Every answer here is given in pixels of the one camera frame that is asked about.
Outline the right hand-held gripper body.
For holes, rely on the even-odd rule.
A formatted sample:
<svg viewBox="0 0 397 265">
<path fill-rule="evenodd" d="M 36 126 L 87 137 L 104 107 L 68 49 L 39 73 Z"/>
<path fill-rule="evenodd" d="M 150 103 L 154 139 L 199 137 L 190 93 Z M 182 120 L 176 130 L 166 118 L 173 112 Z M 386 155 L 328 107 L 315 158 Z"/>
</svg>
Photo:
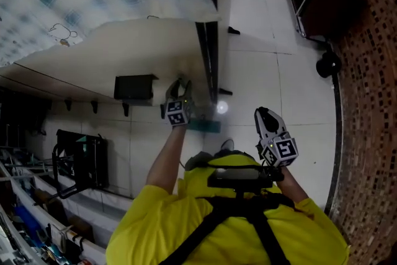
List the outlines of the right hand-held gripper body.
<svg viewBox="0 0 397 265">
<path fill-rule="evenodd" d="M 289 132 L 282 132 L 267 141 L 260 139 L 256 148 L 262 164 L 275 168 L 290 166 L 299 155 L 296 141 Z"/>
</svg>

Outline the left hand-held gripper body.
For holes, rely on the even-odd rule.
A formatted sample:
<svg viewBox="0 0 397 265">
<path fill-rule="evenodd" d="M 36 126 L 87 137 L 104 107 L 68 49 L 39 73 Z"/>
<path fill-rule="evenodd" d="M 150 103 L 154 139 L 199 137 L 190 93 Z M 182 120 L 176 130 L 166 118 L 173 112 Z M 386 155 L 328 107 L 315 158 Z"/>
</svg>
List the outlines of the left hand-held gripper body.
<svg viewBox="0 0 397 265">
<path fill-rule="evenodd" d="M 193 106 L 194 102 L 192 99 L 186 97 L 169 98 L 160 105 L 161 118 L 168 119 L 173 127 L 187 125 L 192 116 Z"/>
</svg>

